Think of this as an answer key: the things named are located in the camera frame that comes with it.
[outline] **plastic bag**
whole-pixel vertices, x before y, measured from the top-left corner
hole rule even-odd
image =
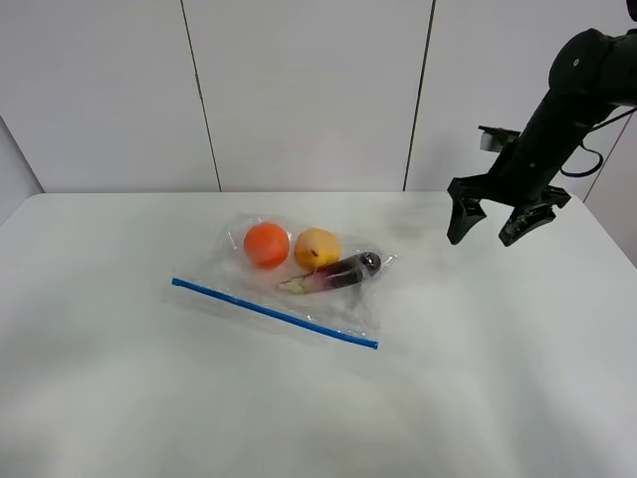
[[[289,251],[282,246],[286,241]],[[224,227],[209,261],[173,278],[172,284],[377,349],[373,290],[392,261],[393,256],[363,239],[285,217],[243,215]]]

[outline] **toy eggplant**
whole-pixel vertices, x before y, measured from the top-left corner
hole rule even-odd
[[[363,252],[282,282],[279,289],[299,295],[340,289],[374,276],[380,267],[381,261],[377,254]]]

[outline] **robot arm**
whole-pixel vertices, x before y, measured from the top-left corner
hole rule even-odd
[[[504,147],[492,168],[451,182],[452,244],[487,217],[482,199],[514,207],[500,233],[506,246],[555,218],[552,206],[563,207],[570,196],[548,185],[553,177],[613,110],[637,106],[637,30],[616,38],[592,29],[576,35],[557,55],[548,85],[522,134],[498,130]]]

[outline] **orange ball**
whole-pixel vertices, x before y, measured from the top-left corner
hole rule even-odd
[[[252,226],[243,241],[243,249],[250,262],[263,269],[275,268],[290,253],[290,238],[285,229],[272,222]]]

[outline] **table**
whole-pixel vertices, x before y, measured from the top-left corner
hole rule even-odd
[[[45,194],[0,227],[0,476],[627,477],[637,271],[577,199],[458,246],[444,193]],[[237,213],[398,255],[378,351],[208,302],[173,272]]]

